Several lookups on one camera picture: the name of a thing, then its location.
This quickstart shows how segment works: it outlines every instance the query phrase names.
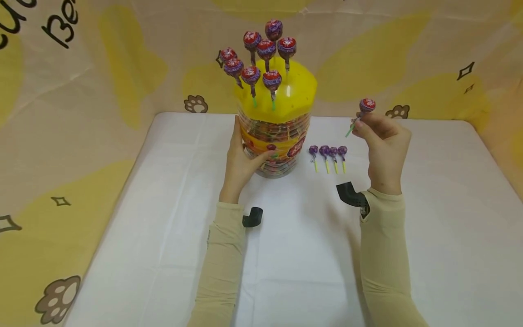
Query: left hand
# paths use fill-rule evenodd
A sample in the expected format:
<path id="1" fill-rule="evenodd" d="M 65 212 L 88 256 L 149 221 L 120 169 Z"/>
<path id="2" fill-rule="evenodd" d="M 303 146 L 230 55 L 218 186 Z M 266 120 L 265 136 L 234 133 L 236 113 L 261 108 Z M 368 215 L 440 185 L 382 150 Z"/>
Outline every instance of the left hand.
<path id="1" fill-rule="evenodd" d="M 220 202 L 237 204 L 243 187 L 251 179 L 254 172 L 274 154 L 267 151 L 254 159 L 250 159 L 244 151 L 240 119 L 234 117 L 234 132 L 231 145 L 227 152 L 227 167 L 225 168 L 225 181 L 220 192 Z"/>

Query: lollipop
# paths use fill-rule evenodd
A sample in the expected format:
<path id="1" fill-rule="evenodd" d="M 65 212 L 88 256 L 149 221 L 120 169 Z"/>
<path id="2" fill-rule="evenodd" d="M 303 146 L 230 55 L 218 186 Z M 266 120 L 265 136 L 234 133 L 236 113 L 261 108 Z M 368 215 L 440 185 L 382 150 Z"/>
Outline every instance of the lollipop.
<path id="1" fill-rule="evenodd" d="M 348 137 L 350 132 L 353 131 L 354 127 L 356 126 L 356 122 L 360 120 L 366 113 L 372 112 L 374 109 L 376 109 L 376 102 L 372 99 L 363 99 L 360 101 L 360 113 L 358 118 L 354 121 L 353 125 L 350 127 L 349 131 L 345 135 L 345 137 Z"/>
<path id="2" fill-rule="evenodd" d="M 231 59 L 237 59 L 238 55 L 236 52 L 231 48 L 225 48 L 222 51 L 220 51 L 220 59 L 223 63 L 226 63 L 227 61 Z"/>
<path id="3" fill-rule="evenodd" d="M 309 148 L 309 153 L 312 155 L 312 161 L 314 162 L 314 169 L 318 172 L 318 164 L 316 164 L 316 154 L 318 153 L 318 147 L 311 145 Z"/>
<path id="4" fill-rule="evenodd" d="M 320 147 L 320 154 L 325 159 L 325 167 L 327 167 L 327 173 L 330 174 L 330 170 L 328 168 L 328 159 L 327 156 L 329 155 L 329 152 L 331 151 L 331 148 L 328 147 L 328 145 L 322 145 Z"/>
<path id="5" fill-rule="evenodd" d="M 240 75 L 242 74 L 243 62 L 239 59 L 233 58 L 223 66 L 223 70 L 229 76 L 232 76 L 236 79 L 236 84 L 239 87 L 243 88 L 242 81 L 240 81 Z"/>
<path id="6" fill-rule="evenodd" d="M 263 39 L 256 46 L 258 56 L 265 61 L 265 71 L 269 71 L 269 60 L 276 54 L 276 46 L 271 40 Z"/>
<path id="7" fill-rule="evenodd" d="M 272 42 L 278 41 L 283 34 L 283 23 L 277 19 L 271 19 L 265 24 L 265 35 Z"/>
<path id="8" fill-rule="evenodd" d="M 276 90 L 281 84 L 281 76 L 278 71 L 272 70 L 263 74 L 263 85 L 270 91 L 270 97 L 272 99 L 272 110 L 276 109 Z"/>
<path id="9" fill-rule="evenodd" d="M 245 83 L 251 86 L 251 95 L 253 96 L 254 107 L 256 108 L 258 104 L 256 103 L 256 82 L 260 79 L 260 70 L 256 66 L 246 67 L 242 69 L 242 79 Z"/>
<path id="10" fill-rule="evenodd" d="M 247 31 L 243 34 L 243 45 L 251 53 L 251 65 L 256 66 L 256 46 L 262 37 L 258 32 Z"/>
<path id="11" fill-rule="evenodd" d="M 343 173 L 345 174 L 345 154 L 347 154 L 347 147 L 342 145 L 338 148 L 338 154 L 342 157 Z"/>
<path id="12" fill-rule="evenodd" d="M 338 161 L 336 159 L 336 154 L 338 154 L 338 148 L 333 146 L 328 153 L 332 160 L 334 161 L 334 169 L 336 170 L 336 175 L 338 174 Z"/>
<path id="13" fill-rule="evenodd" d="M 278 53 L 280 54 L 280 57 L 285 59 L 285 71 L 288 74 L 290 69 L 289 60 L 296 54 L 296 40 L 293 38 L 283 38 L 279 40 Z"/>

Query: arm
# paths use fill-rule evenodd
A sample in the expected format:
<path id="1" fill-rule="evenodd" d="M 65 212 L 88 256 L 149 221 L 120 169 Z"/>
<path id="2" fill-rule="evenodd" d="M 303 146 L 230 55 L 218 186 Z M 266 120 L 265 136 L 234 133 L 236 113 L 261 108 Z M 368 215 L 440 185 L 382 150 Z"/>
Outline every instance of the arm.
<path id="1" fill-rule="evenodd" d="M 218 202 L 188 327 L 228 327 L 242 273 L 243 207 Z"/>
<path id="2" fill-rule="evenodd" d="M 240 193 L 254 172 L 273 154 L 265 152 L 249 159 L 243 150 L 238 117 L 227 152 L 225 180 L 209 227 L 207 253 L 203 261 L 196 303 L 187 327 L 229 327 L 236 305 L 243 266 L 245 228 Z"/>
<path id="3" fill-rule="evenodd" d="M 361 220 L 361 282 L 377 327 L 428 326 L 411 297 L 403 195 L 364 192 L 370 213 Z"/>
<path id="4" fill-rule="evenodd" d="M 411 297 L 401 173 L 411 133 L 396 121 L 366 114 L 354 134 L 369 146 L 370 212 L 361 226 L 361 282 L 377 327 L 428 326 Z"/>

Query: right hand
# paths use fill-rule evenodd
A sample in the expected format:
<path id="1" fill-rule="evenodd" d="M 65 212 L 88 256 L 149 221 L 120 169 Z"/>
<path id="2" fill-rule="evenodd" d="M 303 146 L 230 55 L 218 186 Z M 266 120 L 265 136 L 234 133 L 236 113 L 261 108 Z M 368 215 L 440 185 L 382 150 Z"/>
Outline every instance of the right hand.
<path id="1" fill-rule="evenodd" d="M 368 113 L 356 122 L 353 134 L 369 146 L 370 186 L 384 194 L 400 195 L 411 131 L 392 118 Z"/>

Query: yellow lid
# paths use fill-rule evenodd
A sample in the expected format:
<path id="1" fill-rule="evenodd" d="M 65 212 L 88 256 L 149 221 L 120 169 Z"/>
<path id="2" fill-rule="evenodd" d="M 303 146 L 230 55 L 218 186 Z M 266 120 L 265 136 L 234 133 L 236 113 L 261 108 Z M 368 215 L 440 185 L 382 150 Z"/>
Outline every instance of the yellow lid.
<path id="1" fill-rule="evenodd" d="M 256 66 L 262 76 L 255 86 L 257 107 L 254 107 L 251 87 L 243 81 L 243 89 L 235 87 L 234 95 L 240 101 L 244 114 L 251 119 L 272 123 L 284 123 L 311 111 L 316 95 L 317 81 L 314 75 L 299 62 L 290 61 L 289 76 L 285 72 L 285 60 L 275 57 L 270 60 L 270 69 L 281 75 L 281 85 L 276 91 L 276 110 L 272 110 L 270 91 L 263 85 L 265 61 L 258 60 Z"/>

